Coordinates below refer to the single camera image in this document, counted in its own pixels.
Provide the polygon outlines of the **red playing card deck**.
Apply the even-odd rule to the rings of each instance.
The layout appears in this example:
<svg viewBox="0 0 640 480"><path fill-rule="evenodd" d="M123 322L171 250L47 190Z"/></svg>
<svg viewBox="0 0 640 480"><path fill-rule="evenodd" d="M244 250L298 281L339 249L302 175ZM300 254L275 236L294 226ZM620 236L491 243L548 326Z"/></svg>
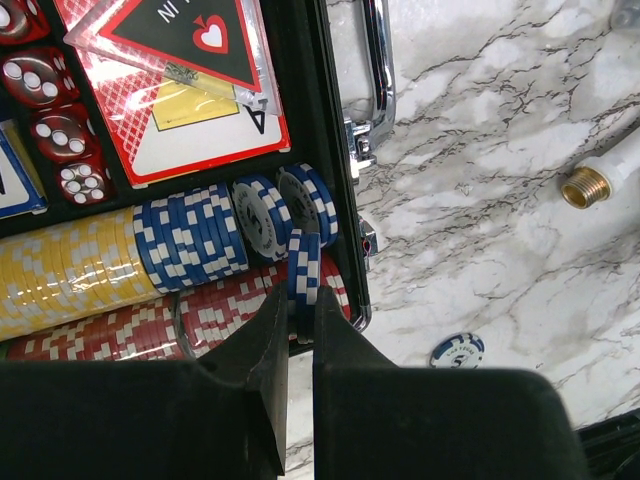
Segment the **red playing card deck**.
<svg viewBox="0 0 640 480"><path fill-rule="evenodd" d="M60 1L66 27L99 1ZM287 151L285 116L72 46L133 186Z"/></svg>

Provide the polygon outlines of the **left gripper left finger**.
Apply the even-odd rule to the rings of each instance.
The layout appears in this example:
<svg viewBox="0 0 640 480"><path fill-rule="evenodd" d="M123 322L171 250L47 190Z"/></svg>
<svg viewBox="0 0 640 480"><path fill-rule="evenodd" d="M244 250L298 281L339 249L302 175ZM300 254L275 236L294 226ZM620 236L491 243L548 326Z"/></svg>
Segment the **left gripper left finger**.
<svg viewBox="0 0 640 480"><path fill-rule="evenodd" d="M274 479L283 474L288 301L197 360L7 361L5 479Z"/></svg>

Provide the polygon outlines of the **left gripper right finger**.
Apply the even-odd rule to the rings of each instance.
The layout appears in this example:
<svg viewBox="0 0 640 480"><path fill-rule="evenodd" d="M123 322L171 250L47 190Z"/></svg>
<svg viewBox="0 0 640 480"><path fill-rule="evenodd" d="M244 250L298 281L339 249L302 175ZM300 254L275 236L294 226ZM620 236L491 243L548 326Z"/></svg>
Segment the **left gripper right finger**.
<svg viewBox="0 0 640 480"><path fill-rule="evenodd" d="M554 387L516 369L400 367L318 293L313 355L319 479L585 479Z"/></svg>

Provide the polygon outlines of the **red triangle card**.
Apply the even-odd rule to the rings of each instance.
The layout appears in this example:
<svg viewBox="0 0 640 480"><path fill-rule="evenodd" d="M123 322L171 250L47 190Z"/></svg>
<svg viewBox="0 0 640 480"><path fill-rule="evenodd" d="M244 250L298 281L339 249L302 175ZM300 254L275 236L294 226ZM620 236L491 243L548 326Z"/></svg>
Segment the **red triangle card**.
<svg viewBox="0 0 640 480"><path fill-rule="evenodd" d="M64 41L282 114L258 1L99 1L68 28Z"/></svg>

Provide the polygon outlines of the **black poker chip case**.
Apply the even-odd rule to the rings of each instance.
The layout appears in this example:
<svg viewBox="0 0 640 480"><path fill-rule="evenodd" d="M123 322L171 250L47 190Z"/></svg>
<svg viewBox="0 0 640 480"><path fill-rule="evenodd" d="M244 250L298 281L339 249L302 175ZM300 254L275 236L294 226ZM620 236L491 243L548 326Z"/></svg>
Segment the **black poker chip case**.
<svg viewBox="0 0 640 480"><path fill-rule="evenodd" d="M50 33L2 46L1 60L32 47L57 47L68 62L100 151L76 161L108 168L113 196L79 206L57 186L55 163L30 133L36 112L1 82L1 121L13 120L44 187L48 209L1 218L1 354L35 361L198 358L246 324L277 287L287 292L287 256L264 261L237 219L231 187L263 175L277 189L280 167L307 163L324 180L339 234L321 247L320 286L333 291L356 328L371 318L365 265L375 238L357 216L357 172L395 116L387 5L363 3L375 91L373 116L355 121L340 108L321 1L258 1L290 138L275 151L144 186L129 182L76 50L64 41L56 5L37 1Z"/></svg>

